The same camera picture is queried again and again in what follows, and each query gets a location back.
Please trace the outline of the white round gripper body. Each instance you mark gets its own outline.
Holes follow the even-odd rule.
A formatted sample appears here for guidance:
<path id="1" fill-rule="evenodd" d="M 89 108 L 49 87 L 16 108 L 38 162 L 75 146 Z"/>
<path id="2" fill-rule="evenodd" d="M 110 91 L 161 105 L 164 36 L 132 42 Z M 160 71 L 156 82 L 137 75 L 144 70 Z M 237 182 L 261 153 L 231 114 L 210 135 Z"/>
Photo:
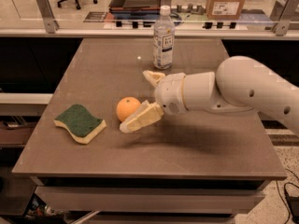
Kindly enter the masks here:
<path id="1" fill-rule="evenodd" d="M 184 73 L 171 74 L 158 82 L 154 97 L 165 114 L 177 115 L 187 112 L 183 101 L 183 81 L 185 77 Z"/>

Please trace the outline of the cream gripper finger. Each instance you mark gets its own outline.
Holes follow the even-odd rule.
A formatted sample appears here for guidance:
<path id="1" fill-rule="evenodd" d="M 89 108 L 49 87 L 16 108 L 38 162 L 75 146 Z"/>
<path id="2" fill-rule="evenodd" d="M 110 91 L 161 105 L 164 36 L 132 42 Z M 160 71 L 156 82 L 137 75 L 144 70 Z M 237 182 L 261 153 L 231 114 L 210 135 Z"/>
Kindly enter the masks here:
<path id="1" fill-rule="evenodd" d="M 120 125 L 123 133 L 132 133 L 159 121 L 164 115 L 157 103 L 144 101 L 139 108 Z"/>
<path id="2" fill-rule="evenodd" d="M 153 87 L 156 87 L 158 83 L 165 78 L 165 74 L 162 72 L 153 72 L 150 70 L 145 70 L 143 72 L 143 76 L 149 82 L 149 84 Z"/>

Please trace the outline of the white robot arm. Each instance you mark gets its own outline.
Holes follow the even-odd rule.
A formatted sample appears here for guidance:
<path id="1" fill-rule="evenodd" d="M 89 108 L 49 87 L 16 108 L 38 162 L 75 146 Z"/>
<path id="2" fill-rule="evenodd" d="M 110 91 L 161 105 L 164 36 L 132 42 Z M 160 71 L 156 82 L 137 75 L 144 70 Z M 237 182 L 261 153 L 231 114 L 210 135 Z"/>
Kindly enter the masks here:
<path id="1" fill-rule="evenodd" d="M 249 57 L 230 57 L 215 72 L 166 75 L 146 70 L 143 76 L 154 87 L 155 102 L 144 101 L 125 119 L 120 125 L 124 133 L 147 127 L 165 114 L 255 109 L 299 135 L 299 88 Z"/>

